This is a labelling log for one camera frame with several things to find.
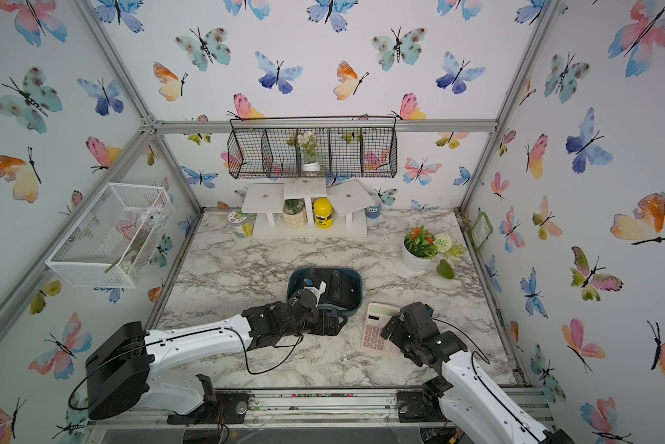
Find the pink calculator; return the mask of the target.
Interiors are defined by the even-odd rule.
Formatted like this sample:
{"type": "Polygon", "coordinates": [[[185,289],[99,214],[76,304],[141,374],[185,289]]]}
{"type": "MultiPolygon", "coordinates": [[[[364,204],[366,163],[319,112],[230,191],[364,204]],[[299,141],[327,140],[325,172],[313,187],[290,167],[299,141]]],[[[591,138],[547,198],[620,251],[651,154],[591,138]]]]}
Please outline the pink calculator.
{"type": "Polygon", "coordinates": [[[400,349],[382,338],[383,328],[398,315],[400,308],[387,303],[370,303],[362,330],[361,348],[365,352],[399,356],[400,349]]]}

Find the teal plastic storage box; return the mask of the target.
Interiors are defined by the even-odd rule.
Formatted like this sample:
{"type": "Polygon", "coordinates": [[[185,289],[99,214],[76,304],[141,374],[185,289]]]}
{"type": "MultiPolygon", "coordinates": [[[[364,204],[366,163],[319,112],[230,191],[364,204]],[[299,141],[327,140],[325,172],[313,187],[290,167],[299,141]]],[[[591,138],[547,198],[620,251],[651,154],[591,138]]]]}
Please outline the teal plastic storage box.
{"type": "Polygon", "coordinates": [[[353,316],[363,302],[362,277],[353,268],[299,268],[289,278],[286,299],[304,289],[314,293],[318,307],[346,316],[353,316]]]}

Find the black calculator front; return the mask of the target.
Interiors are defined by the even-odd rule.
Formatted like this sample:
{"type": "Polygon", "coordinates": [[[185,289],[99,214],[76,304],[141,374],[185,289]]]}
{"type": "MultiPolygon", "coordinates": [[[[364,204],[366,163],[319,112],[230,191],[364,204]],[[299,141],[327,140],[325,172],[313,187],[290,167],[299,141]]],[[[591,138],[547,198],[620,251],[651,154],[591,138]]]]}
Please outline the black calculator front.
{"type": "Polygon", "coordinates": [[[318,301],[318,307],[337,309],[352,316],[362,305],[362,277],[352,268],[313,268],[309,277],[327,282],[327,290],[318,301]]]}

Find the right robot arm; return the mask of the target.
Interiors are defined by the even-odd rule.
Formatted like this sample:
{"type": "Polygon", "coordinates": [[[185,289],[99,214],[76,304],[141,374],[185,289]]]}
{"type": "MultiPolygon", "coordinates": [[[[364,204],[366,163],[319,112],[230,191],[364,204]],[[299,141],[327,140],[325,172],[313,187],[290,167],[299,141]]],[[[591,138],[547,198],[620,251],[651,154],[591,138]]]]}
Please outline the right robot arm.
{"type": "Polygon", "coordinates": [[[431,403],[475,443],[570,443],[562,429],[552,431],[521,408],[478,364],[452,331],[440,331],[433,309],[412,303],[394,314],[380,336],[417,366],[437,377],[427,383],[431,403]]]}

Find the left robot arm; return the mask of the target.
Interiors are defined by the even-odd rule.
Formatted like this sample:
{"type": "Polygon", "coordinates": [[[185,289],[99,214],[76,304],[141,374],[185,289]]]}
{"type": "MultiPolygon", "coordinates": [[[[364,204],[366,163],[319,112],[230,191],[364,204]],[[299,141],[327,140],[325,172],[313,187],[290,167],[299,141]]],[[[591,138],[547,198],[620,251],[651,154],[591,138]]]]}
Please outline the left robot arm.
{"type": "Polygon", "coordinates": [[[186,416],[213,391],[200,377],[178,377],[171,370],[206,357],[275,347],[285,337],[338,335],[348,317],[335,307],[321,308],[310,290],[287,302],[252,307],[224,320],[184,329],[149,329],[131,322],[117,329],[85,362],[86,375],[69,397],[69,407],[92,421],[132,408],[186,416]],[[78,404],[76,394],[86,402],[78,404]]]}

